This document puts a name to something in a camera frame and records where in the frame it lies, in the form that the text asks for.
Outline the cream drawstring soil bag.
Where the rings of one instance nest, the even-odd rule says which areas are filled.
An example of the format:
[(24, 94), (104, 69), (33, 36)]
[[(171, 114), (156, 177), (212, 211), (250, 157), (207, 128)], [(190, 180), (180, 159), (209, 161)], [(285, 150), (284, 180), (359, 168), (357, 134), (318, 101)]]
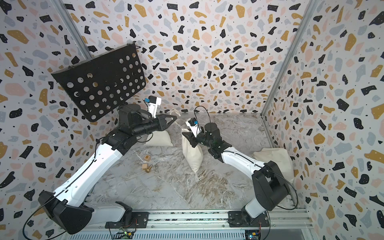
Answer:
[(187, 138), (182, 135), (182, 150), (192, 171), (196, 174), (203, 161), (203, 151), (200, 146), (192, 147)]

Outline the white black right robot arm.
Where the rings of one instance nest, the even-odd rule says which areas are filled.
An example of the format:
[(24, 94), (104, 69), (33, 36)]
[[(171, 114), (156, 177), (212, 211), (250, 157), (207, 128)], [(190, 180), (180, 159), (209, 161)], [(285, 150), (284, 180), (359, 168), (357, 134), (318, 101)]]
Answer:
[(233, 166), (252, 180), (255, 197), (242, 208), (246, 217), (253, 220), (266, 211), (272, 211), (291, 193), (291, 183), (283, 177), (277, 163), (263, 163), (239, 152), (222, 139), (215, 123), (200, 127), (199, 122), (192, 118), (186, 121), (186, 125), (189, 129), (183, 136), (192, 147), (207, 147), (214, 159)]

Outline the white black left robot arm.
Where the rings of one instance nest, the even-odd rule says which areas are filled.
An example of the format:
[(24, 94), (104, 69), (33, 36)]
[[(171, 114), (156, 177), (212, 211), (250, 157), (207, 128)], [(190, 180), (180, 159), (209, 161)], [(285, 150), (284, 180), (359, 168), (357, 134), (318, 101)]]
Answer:
[(70, 235), (88, 225), (105, 223), (119, 228), (134, 222), (133, 209), (123, 202), (87, 205), (85, 199), (104, 173), (138, 143), (141, 136), (164, 131), (177, 119), (167, 114), (154, 117), (136, 104), (123, 105), (118, 113), (118, 126), (101, 139), (95, 154), (54, 192), (43, 191), (39, 195), (38, 201), (48, 217)]

